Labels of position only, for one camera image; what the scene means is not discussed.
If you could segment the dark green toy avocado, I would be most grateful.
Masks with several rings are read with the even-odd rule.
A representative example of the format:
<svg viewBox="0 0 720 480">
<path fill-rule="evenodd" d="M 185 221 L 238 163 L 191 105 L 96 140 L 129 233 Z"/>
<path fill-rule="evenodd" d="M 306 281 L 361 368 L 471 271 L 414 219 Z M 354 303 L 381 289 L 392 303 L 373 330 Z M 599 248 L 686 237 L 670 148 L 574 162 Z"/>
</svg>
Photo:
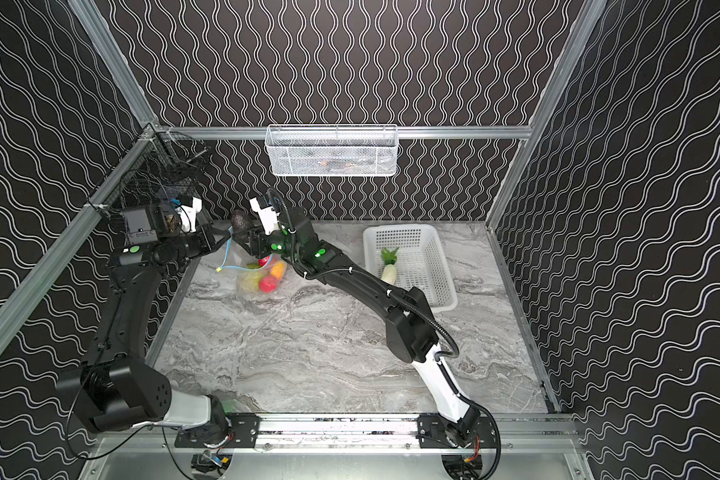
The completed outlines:
<svg viewBox="0 0 720 480">
<path fill-rule="evenodd" d="M 234 210 L 230 217 L 230 227 L 233 234 L 239 234 L 253 227 L 253 220 L 243 210 Z"/>
</svg>

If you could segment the orange red toy peach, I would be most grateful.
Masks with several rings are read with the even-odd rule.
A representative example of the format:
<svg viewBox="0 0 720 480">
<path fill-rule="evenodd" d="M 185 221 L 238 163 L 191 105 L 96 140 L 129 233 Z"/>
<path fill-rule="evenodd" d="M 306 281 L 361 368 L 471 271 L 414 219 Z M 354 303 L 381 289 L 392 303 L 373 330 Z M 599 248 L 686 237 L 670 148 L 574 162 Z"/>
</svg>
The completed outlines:
<svg viewBox="0 0 720 480">
<path fill-rule="evenodd" d="M 285 272 L 288 268 L 288 264 L 283 260 L 278 260 L 275 262 L 271 269 L 270 269 L 270 275 L 277 279 L 277 281 L 281 281 L 283 276 L 285 275 Z"/>
</svg>

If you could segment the red toy pomegranate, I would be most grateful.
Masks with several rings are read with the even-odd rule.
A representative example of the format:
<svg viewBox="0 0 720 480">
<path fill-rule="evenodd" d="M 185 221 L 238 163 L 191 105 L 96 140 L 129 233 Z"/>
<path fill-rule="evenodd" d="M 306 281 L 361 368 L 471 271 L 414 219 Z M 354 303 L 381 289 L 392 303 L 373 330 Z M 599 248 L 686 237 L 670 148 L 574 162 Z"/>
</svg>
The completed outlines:
<svg viewBox="0 0 720 480">
<path fill-rule="evenodd" d="M 267 275 L 260 279 L 258 288 L 262 293 L 271 293 L 275 291 L 280 283 L 280 280 L 274 275 Z"/>
</svg>

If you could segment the clear zip bag blue zipper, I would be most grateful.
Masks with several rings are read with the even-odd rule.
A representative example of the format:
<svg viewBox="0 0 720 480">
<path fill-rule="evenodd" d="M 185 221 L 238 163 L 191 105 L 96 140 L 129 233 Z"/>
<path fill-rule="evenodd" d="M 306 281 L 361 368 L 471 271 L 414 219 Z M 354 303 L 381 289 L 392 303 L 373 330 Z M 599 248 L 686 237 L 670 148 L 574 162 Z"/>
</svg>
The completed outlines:
<svg viewBox="0 0 720 480">
<path fill-rule="evenodd" d="M 260 267 L 258 264 L 258 260 L 262 258 L 256 258 L 251 256 L 245 251 L 245 232 L 239 233 L 239 234 L 233 234 L 231 231 L 231 227 L 228 228 L 231 233 L 231 239 L 226 242 L 224 248 L 223 248 L 223 256 L 222 261 L 220 265 L 215 269 L 215 271 L 218 274 L 231 274 L 236 282 L 237 287 L 237 277 L 241 272 L 246 272 L 248 270 L 266 270 L 268 275 L 270 275 L 270 269 L 272 265 L 277 262 L 278 260 L 283 260 L 282 257 L 278 254 L 270 254 L 268 256 L 271 257 L 270 262 L 265 267 Z M 247 294 L 247 295 L 258 295 L 258 296 L 266 296 L 275 293 L 281 284 L 283 283 L 284 277 L 280 281 L 277 289 L 271 293 L 262 293 L 261 291 L 256 294 Z"/>
</svg>

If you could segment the white plastic perforated basket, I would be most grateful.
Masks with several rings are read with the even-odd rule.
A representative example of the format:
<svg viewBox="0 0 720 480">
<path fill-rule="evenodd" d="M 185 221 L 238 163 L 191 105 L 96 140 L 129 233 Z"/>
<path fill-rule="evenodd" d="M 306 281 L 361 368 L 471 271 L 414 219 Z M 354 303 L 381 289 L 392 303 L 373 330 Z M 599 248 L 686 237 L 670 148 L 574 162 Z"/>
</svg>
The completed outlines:
<svg viewBox="0 0 720 480">
<path fill-rule="evenodd" d="M 381 277 L 383 251 L 396 252 L 395 285 L 420 289 L 434 313 L 458 305 L 455 285 L 437 230 L 427 224 L 383 225 L 363 232 L 365 269 Z"/>
</svg>

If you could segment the green toy cabbage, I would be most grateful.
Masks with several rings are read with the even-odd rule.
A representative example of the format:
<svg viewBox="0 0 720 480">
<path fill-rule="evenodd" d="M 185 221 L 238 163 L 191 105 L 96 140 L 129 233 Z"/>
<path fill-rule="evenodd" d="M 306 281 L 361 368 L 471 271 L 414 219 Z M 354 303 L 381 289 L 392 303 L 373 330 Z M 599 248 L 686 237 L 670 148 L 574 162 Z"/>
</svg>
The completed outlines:
<svg viewBox="0 0 720 480">
<path fill-rule="evenodd" d="M 268 275 L 266 270 L 248 270 L 237 277 L 237 288 L 246 294 L 260 292 L 259 283 Z"/>
</svg>

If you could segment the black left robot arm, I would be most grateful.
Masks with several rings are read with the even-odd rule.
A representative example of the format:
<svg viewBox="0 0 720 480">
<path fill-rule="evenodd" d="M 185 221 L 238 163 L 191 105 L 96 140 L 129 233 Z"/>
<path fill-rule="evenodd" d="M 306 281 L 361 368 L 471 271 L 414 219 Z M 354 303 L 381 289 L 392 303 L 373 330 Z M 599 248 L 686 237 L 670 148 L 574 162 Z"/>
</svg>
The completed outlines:
<svg viewBox="0 0 720 480">
<path fill-rule="evenodd" d="M 185 227 L 172 201 L 127 208 L 119 216 L 125 243 L 108 261 L 101 321 L 80 366 L 61 373 L 57 393 L 91 433 L 155 425 L 219 442 L 229 431 L 220 401 L 174 390 L 146 363 L 143 347 L 152 302 L 170 266 L 216 252 L 230 234 L 211 223 Z"/>
</svg>

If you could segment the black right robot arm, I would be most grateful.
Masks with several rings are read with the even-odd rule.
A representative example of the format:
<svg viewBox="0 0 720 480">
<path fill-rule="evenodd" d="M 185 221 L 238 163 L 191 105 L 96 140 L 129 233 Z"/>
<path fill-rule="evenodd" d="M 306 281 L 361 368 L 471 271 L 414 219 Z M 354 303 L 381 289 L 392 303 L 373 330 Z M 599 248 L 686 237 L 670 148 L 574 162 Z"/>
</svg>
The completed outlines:
<svg viewBox="0 0 720 480">
<path fill-rule="evenodd" d="M 424 292 L 394 286 L 361 268 L 338 247 L 320 239 L 303 214 L 263 197 L 252 199 L 250 205 L 258 218 L 251 229 L 236 233 L 235 241 L 254 257 L 280 256 L 303 279 L 337 288 L 377 314 L 384 321 L 387 348 L 416 369 L 434 398 L 444 442 L 471 445 L 481 410 L 460 388 L 446 363 L 458 357 L 459 348 L 436 321 Z"/>
</svg>

